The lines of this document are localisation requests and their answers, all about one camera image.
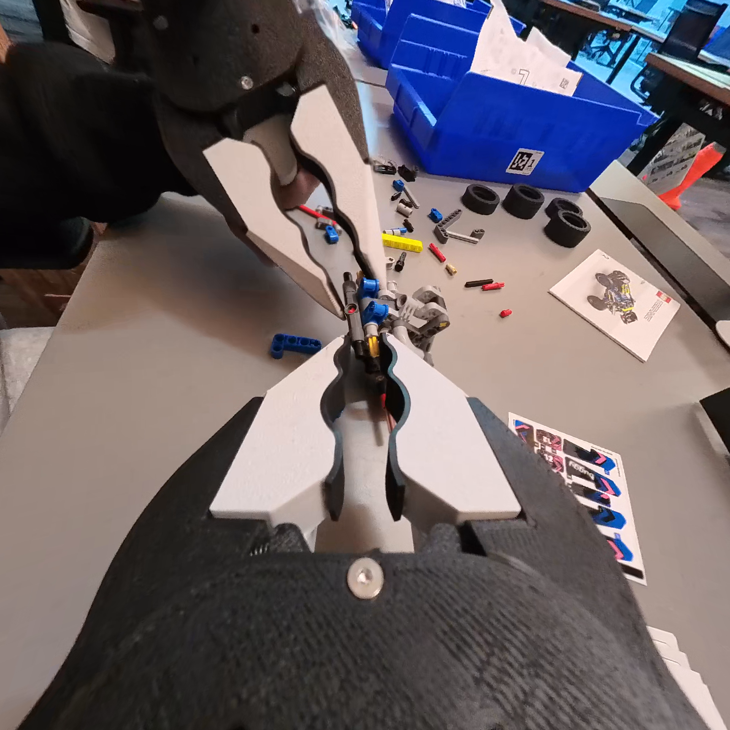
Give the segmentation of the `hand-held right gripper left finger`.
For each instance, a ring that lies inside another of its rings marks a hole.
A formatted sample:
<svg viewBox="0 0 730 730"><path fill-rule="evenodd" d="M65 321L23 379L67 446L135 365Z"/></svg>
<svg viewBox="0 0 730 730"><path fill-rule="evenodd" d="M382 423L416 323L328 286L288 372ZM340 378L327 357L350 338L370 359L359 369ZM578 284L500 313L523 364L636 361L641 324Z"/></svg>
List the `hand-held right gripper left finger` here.
<svg viewBox="0 0 730 730"><path fill-rule="evenodd" d="M269 388L210 507L216 518L295 525L310 550L344 501L342 382L350 338L338 336Z"/></svg>

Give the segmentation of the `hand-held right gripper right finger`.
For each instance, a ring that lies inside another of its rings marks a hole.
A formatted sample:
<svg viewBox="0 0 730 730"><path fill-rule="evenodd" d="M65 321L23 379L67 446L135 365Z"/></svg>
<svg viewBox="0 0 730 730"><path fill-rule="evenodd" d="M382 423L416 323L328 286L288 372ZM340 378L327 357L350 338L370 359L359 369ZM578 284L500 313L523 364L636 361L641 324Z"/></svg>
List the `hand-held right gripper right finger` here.
<svg viewBox="0 0 730 730"><path fill-rule="evenodd" d="M381 365L392 520L382 526L381 549L411 552L412 533L425 536L440 524L519 516L521 505L464 391L390 334L381 336Z"/></svg>

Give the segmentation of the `partly built lego vehicle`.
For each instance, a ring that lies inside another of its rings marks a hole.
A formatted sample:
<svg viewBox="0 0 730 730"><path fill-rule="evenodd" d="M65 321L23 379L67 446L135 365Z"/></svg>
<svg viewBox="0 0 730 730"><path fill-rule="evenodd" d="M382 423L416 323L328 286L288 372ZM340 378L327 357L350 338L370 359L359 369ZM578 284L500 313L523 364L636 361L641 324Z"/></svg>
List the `partly built lego vehicle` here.
<svg viewBox="0 0 730 730"><path fill-rule="evenodd" d="M451 323L442 292L439 287L424 286L408 296L398 290L394 280L381 287L378 279L367 278L362 271L356 277L346 271L342 293L351 348L363 364L392 432L396 421L386 406L386 365L380 343L389 333L433 366L433 340Z"/></svg>

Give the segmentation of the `person's left forearm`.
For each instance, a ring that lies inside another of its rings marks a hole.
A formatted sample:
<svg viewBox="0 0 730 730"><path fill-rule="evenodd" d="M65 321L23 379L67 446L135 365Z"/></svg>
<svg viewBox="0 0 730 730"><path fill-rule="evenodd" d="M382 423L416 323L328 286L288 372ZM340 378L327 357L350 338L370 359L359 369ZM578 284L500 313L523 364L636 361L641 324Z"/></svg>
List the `person's left forearm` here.
<svg viewBox="0 0 730 730"><path fill-rule="evenodd" d="M1 67L2 268L68 269L91 224L196 192L171 160L144 74L57 42L13 45Z"/></svg>

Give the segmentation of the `blue L-shaped lego beam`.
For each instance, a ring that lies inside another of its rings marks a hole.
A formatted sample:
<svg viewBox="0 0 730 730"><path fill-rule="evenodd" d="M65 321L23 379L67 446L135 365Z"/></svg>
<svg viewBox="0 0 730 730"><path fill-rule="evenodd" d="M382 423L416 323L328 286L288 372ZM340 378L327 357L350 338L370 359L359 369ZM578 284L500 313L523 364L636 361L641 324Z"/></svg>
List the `blue L-shaped lego beam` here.
<svg viewBox="0 0 730 730"><path fill-rule="evenodd" d="M273 359L281 359L285 352L312 356L319 353L323 345L320 340L305 336L276 333L271 340L269 354Z"/></svg>

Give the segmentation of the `lego sticker sheet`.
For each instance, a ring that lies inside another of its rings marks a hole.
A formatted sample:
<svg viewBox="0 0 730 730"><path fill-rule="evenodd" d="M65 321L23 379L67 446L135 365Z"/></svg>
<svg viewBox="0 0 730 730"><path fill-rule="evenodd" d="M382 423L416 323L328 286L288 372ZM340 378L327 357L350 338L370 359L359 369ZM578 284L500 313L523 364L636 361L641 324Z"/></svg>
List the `lego sticker sheet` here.
<svg viewBox="0 0 730 730"><path fill-rule="evenodd" d="M585 508L627 577L647 585L621 456L515 413L509 429L557 474Z"/></svg>

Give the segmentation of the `person's left hand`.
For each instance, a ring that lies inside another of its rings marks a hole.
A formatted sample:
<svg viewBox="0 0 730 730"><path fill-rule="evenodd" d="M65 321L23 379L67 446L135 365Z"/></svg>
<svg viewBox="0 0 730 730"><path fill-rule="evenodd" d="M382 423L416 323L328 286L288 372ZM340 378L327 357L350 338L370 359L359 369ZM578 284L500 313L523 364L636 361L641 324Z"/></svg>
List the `person's left hand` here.
<svg viewBox="0 0 730 730"><path fill-rule="evenodd" d="M279 189L283 209L292 210L305 205L321 181L306 169L300 168L293 179Z"/></svg>

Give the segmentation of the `blue plastic bin with tag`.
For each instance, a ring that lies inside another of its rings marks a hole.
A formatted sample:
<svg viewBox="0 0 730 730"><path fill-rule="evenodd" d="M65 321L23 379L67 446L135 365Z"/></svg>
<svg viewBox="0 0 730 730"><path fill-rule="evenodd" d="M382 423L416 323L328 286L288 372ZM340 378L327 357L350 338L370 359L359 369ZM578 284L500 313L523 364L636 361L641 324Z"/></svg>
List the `blue plastic bin with tag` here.
<svg viewBox="0 0 730 730"><path fill-rule="evenodd" d="M394 119L430 174L582 193L658 120L589 74L563 96L471 72L477 38L411 14L394 48Z"/></svg>

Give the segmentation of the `white fuzzy cloth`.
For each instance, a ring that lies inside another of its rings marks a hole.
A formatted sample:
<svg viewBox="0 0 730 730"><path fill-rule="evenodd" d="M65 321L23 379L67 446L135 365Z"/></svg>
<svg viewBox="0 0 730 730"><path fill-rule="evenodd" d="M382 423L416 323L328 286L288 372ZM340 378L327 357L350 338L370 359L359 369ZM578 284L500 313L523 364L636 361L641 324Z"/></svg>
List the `white fuzzy cloth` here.
<svg viewBox="0 0 730 730"><path fill-rule="evenodd" d="M1 330L1 430L28 384L53 327Z"/></svg>

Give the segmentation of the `black flat device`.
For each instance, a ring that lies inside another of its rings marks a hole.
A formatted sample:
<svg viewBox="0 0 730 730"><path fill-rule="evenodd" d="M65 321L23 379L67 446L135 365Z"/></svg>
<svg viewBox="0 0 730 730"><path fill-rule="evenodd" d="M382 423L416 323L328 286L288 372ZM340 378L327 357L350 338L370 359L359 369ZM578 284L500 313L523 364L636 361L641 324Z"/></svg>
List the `black flat device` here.
<svg viewBox="0 0 730 730"><path fill-rule="evenodd" d="M702 398L698 419L713 449L729 462L729 388Z"/></svg>

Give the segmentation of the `white paper stack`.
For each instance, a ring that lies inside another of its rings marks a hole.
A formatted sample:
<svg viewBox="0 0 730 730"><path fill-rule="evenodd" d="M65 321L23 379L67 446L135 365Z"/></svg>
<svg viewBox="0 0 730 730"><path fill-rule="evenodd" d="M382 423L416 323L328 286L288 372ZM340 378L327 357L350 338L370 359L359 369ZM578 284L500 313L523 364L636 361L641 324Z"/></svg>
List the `white paper stack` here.
<svg viewBox="0 0 730 730"><path fill-rule="evenodd" d="M647 630L671 675L708 728L726 729L709 688L701 675L691 668L688 657L680 650L674 634L652 626L648 626Z"/></svg>

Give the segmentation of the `printed cardboard box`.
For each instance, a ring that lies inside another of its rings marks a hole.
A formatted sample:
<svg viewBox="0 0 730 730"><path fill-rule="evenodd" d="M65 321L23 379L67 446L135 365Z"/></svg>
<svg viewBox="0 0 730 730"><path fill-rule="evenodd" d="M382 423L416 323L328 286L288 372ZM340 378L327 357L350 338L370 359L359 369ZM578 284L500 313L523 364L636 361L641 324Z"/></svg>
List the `printed cardboard box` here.
<svg viewBox="0 0 730 730"><path fill-rule="evenodd" d="M656 196L678 187L705 146L705 139L704 134L683 123L642 171L645 186Z"/></svg>

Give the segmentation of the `orange traffic cone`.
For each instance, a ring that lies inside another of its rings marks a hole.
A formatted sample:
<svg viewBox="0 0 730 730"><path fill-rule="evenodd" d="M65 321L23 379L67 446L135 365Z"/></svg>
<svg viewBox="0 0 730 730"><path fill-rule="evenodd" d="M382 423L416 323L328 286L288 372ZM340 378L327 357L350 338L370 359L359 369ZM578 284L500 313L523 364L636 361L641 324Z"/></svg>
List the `orange traffic cone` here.
<svg viewBox="0 0 730 730"><path fill-rule="evenodd" d="M681 196L696 183L705 173L712 169L724 157L727 150L717 142L703 147L696 155L685 177L675 187L659 195L665 205L677 212L681 206Z"/></svg>

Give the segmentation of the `wooden table with black legs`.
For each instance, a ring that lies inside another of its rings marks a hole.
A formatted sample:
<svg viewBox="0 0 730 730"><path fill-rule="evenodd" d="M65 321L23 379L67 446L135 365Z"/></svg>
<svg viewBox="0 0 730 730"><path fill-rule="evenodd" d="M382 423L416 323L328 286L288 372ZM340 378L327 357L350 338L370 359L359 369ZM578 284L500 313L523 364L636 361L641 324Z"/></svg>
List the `wooden table with black legs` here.
<svg viewBox="0 0 730 730"><path fill-rule="evenodd" d="M659 73L659 81L647 97L647 104L661 113L662 127L646 145L658 152L685 123L708 142L729 143L729 76L690 61L651 53L647 68Z"/></svg>

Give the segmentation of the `black office chair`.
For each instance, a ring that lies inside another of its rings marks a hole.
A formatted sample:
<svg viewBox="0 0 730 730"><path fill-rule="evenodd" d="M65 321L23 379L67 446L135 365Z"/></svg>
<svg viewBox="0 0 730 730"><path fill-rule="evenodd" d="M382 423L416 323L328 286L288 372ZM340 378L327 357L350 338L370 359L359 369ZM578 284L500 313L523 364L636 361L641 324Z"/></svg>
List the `black office chair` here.
<svg viewBox="0 0 730 730"><path fill-rule="evenodd" d="M710 40L726 4L710 1L687 1L672 23L666 43L684 44L701 50Z"/></svg>

